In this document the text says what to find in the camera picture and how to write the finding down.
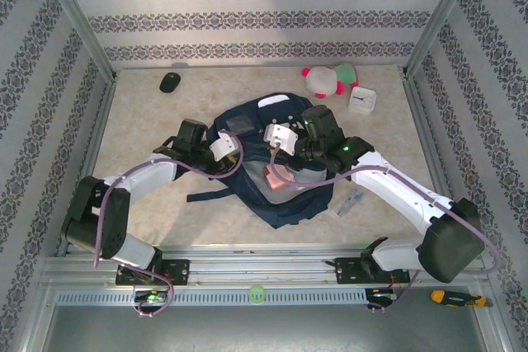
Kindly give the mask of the small pink box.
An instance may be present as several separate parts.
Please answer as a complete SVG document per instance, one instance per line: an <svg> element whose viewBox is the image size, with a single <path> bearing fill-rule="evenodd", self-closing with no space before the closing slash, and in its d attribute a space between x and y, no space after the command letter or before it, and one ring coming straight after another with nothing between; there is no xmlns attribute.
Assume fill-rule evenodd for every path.
<svg viewBox="0 0 528 352"><path fill-rule="evenodd" d="M292 175L285 166L275 165L275 169L283 179L291 181ZM279 190L287 186L287 184L272 171L270 164L267 164L263 168L262 174L265 182L271 190Z"/></svg>

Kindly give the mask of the small electronics board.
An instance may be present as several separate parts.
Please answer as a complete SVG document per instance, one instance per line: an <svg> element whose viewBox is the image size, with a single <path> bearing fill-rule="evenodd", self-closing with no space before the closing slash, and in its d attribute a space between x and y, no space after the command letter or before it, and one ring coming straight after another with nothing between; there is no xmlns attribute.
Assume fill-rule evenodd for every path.
<svg viewBox="0 0 528 352"><path fill-rule="evenodd" d="M366 289L367 308L372 312L385 313L398 298L391 288Z"/></svg>
<svg viewBox="0 0 528 352"><path fill-rule="evenodd" d="M141 303L164 303L167 299L167 293L160 290L143 290L135 293L134 302Z"/></svg>

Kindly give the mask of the aluminium side rail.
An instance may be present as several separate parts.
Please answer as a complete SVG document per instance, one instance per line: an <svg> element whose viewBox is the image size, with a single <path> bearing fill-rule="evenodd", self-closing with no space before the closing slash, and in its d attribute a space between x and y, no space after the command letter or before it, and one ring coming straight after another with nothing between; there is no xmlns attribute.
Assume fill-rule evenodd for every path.
<svg viewBox="0 0 528 352"><path fill-rule="evenodd" d="M67 173L55 206L54 233L49 256L65 256L68 251L68 243L62 237L62 226L78 182L83 177L91 175L95 169L116 89L116 79L117 77L114 77L101 90L91 95L88 108L82 116L82 123L74 134L74 146L66 169Z"/></svg>
<svg viewBox="0 0 528 352"><path fill-rule="evenodd" d="M417 129L420 144L422 145L422 151L426 159L427 169L430 174L434 191L438 195L450 199L450 202L447 205L447 208L449 209L457 199L451 193L445 173L441 167L441 158L436 150L434 136L427 123L427 115L419 99L418 90L414 82L405 76L402 77L402 84Z"/></svg>

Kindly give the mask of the yellow black utility knife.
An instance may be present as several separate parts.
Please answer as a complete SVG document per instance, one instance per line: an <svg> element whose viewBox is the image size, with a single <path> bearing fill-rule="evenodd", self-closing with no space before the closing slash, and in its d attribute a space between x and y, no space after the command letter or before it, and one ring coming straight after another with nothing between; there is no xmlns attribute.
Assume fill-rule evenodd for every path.
<svg viewBox="0 0 528 352"><path fill-rule="evenodd" d="M492 307L493 302L484 296L470 293L435 289L431 300L447 307Z"/></svg>

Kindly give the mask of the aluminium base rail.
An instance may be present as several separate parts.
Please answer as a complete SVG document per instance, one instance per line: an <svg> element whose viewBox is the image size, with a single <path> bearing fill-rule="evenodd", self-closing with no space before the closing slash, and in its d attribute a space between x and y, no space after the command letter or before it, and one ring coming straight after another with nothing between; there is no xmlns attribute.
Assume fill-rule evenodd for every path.
<svg viewBox="0 0 528 352"><path fill-rule="evenodd" d="M335 285L335 270L328 264L338 257L360 255L366 244L234 244L164 246L167 259L190 261L191 289L316 287ZM92 255L75 247L66 256L45 260L39 285L77 289L114 288L117 264L92 265Z"/></svg>

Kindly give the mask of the black computer mouse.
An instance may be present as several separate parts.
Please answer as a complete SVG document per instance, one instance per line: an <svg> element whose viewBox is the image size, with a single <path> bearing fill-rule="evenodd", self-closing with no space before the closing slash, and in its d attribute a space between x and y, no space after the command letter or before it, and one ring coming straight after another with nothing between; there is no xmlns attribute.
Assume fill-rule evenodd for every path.
<svg viewBox="0 0 528 352"><path fill-rule="evenodd" d="M159 85L159 90L163 93L173 93L181 82L181 75L179 73L167 73Z"/></svg>

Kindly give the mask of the navy blue backpack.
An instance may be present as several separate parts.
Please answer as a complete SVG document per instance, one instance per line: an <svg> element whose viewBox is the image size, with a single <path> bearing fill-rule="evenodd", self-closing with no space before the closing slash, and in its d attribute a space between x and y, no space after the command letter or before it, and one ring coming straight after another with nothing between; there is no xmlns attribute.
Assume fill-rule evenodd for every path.
<svg viewBox="0 0 528 352"><path fill-rule="evenodd" d="M201 202L236 195L251 211L273 228L297 225L328 208L333 186L299 189L285 185L272 189L266 182L264 168L271 151L263 135L269 124L298 125L302 113L313 104L293 93L275 93L235 106L218 115L209 127L207 138L215 140L221 129L238 136L243 145L243 164L220 182L222 190L188 195L186 201Z"/></svg>

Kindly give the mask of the aluminium frame post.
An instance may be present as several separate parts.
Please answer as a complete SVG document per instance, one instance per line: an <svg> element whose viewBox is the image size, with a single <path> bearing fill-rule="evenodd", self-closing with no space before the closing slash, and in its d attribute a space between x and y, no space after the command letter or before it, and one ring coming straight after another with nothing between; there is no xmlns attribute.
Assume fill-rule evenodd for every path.
<svg viewBox="0 0 528 352"><path fill-rule="evenodd" d="M111 62L101 46L92 26L85 13L80 7L78 0L59 0L73 28L80 35L82 42L87 47L89 54L95 61L99 71L107 81L113 81L116 72L111 66Z"/></svg>
<svg viewBox="0 0 528 352"><path fill-rule="evenodd" d="M431 48L438 32L444 25L445 20L450 15L456 2L457 0L440 0L437 3L436 8L431 14L431 18L417 41L408 62L403 67L403 75L406 79L415 75L420 68L423 59L427 55L427 51Z"/></svg>

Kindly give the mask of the white pink green plush toy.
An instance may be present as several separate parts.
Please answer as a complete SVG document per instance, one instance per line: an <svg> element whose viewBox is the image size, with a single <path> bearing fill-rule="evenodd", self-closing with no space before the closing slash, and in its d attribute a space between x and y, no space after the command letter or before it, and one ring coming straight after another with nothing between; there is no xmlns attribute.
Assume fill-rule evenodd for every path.
<svg viewBox="0 0 528 352"><path fill-rule="evenodd" d="M318 99L333 95L340 96L347 87L359 86L358 73L350 63L303 68L301 75L305 79L307 90Z"/></svg>

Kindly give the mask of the white square alarm clock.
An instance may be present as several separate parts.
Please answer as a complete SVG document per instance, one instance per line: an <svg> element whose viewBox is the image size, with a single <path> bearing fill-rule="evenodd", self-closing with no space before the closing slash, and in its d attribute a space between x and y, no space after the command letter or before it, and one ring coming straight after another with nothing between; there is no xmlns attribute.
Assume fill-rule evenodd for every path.
<svg viewBox="0 0 528 352"><path fill-rule="evenodd" d="M374 90L354 87L351 91L348 110L362 115L369 115L375 108L377 94Z"/></svg>

